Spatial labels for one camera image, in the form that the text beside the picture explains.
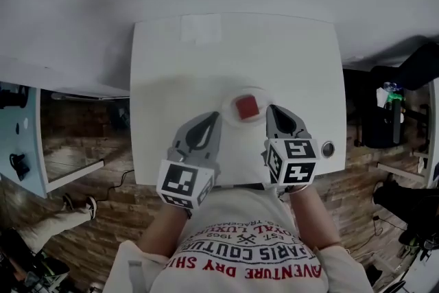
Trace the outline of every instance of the white t-shirt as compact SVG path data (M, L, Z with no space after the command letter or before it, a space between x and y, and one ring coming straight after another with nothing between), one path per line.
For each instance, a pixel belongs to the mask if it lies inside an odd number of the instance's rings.
M342 247L313 253L274 189L212 191L171 258L119 247L104 293L372 292Z

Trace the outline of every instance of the red cube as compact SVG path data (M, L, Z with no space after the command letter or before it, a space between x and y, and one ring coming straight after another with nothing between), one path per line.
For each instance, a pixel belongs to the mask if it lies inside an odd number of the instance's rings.
M256 98L253 95L240 97L235 102L235 105L238 109L239 117L241 118L241 120L245 120L249 117L259 114L258 104L256 103Z

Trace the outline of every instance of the chair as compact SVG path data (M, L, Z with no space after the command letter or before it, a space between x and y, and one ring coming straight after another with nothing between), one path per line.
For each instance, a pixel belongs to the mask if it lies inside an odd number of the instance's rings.
M404 89L415 91L426 83L439 77L439 45L433 42L419 47L399 67L376 66L370 72L343 70L346 92L359 88L352 96L355 112L348 121L357 120L357 139L355 146L366 145L369 148L391 148L405 143L405 123L399 119L401 106L395 102L392 109L377 106L377 89L384 82L394 82ZM425 128L428 136L428 106L423 105L425 114L405 109L405 116L418 121L418 128ZM359 138L361 120L362 134Z

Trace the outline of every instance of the black and white marker cube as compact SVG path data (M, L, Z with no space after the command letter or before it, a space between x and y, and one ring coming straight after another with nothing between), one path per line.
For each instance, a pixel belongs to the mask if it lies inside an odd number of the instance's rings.
M313 182L319 159L315 139L270 139L267 165L272 183L307 185Z
M197 209L212 190L215 170L162 160L157 193L168 204Z

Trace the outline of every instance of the khaki pants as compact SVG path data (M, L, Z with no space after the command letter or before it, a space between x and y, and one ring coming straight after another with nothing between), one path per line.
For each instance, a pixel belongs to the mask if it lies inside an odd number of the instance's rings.
M52 236L89 220L91 220L91 211L86 208L75 211L60 211L51 214L33 226L20 228L17 232L35 255L43 249Z

